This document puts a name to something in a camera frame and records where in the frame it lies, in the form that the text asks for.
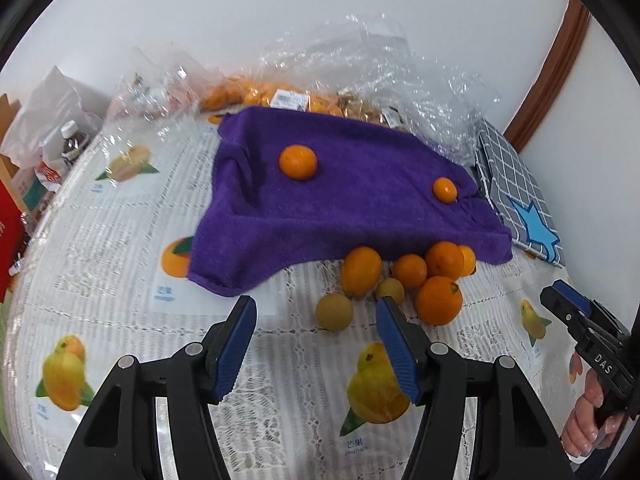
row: price label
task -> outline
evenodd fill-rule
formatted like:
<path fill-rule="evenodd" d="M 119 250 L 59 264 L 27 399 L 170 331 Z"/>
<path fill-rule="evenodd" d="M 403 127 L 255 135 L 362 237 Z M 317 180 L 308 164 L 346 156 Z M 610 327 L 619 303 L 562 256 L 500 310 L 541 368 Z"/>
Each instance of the price label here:
<path fill-rule="evenodd" d="M 290 90 L 278 88 L 271 99 L 271 108 L 281 108 L 283 110 L 297 110 L 306 112 L 309 107 L 309 96 L 299 94 Z"/>
<path fill-rule="evenodd" d="M 400 118 L 398 110 L 396 110 L 395 108 L 392 108 L 390 106 L 382 108 L 382 114 L 384 115 L 386 123 L 391 129 L 402 126 L 402 119 Z"/>

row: purple towel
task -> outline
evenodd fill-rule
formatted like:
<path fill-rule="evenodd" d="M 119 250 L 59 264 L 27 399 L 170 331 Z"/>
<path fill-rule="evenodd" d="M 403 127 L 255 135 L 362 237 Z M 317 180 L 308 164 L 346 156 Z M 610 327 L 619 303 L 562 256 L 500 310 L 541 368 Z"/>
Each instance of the purple towel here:
<path fill-rule="evenodd" d="M 511 259 L 511 233 L 471 177 L 409 134 L 259 107 L 227 116 L 219 133 L 213 200 L 188 275 L 215 294 L 236 296 L 287 266 L 343 258 L 360 245 L 395 260 L 448 240 L 484 262 Z M 316 152 L 312 179 L 293 181 L 278 168 L 290 144 Z M 458 187 L 456 202 L 434 197 L 440 176 Z"/>

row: bottle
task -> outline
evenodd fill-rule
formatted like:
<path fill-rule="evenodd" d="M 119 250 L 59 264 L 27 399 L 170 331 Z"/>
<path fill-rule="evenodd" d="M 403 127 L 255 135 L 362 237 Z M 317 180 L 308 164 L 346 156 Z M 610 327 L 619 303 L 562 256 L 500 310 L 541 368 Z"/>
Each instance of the bottle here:
<path fill-rule="evenodd" d="M 69 121 L 60 128 L 65 145 L 62 148 L 62 160 L 70 169 L 78 160 L 78 157 L 89 145 L 89 136 L 78 129 L 75 121 Z"/>

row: plastic bag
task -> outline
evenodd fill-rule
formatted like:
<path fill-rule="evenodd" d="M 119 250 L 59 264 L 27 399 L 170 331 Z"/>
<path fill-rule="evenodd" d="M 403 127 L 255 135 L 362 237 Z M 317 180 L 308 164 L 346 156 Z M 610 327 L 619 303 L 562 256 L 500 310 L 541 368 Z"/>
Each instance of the plastic bag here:
<path fill-rule="evenodd" d="M 98 180 L 124 182 L 157 173 L 151 164 L 161 144 L 191 131 L 200 102 L 222 81 L 188 54 L 172 52 L 157 64 L 134 50 L 135 73 L 124 77 L 111 101 L 102 136 L 108 160 Z"/>
<path fill-rule="evenodd" d="M 34 168 L 43 185 L 57 191 L 68 173 L 60 127 L 71 120 L 91 137 L 102 127 L 98 116 L 82 110 L 80 95 L 55 66 L 16 115 L 0 152 L 20 168 Z"/>
<path fill-rule="evenodd" d="M 382 16 L 348 17 L 309 34 L 288 34 L 271 45 L 258 66 L 229 79 L 203 108 L 234 102 L 270 106 L 288 92 L 291 108 L 342 115 L 409 131 L 461 165 L 475 161 L 474 123 L 498 100 L 475 74 L 416 56 L 402 27 Z M 306 106 L 302 97 L 307 95 Z"/>

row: blue star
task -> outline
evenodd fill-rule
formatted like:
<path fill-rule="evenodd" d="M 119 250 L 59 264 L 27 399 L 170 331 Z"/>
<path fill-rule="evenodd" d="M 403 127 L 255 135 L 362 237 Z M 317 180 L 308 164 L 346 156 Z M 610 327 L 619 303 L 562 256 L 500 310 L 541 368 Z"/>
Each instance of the blue star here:
<path fill-rule="evenodd" d="M 524 206 L 510 198 L 511 204 L 522 218 L 525 229 L 527 230 L 527 243 L 535 242 L 543 246 L 546 250 L 546 260 L 552 262 L 556 259 L 558 254 L 556 253 L 556 244 L 560 241 L 560 238 L 556 236 L 545 225 L 540 218 L 540 212 L 533 202 L 529 204 L 526 209 Z"/>

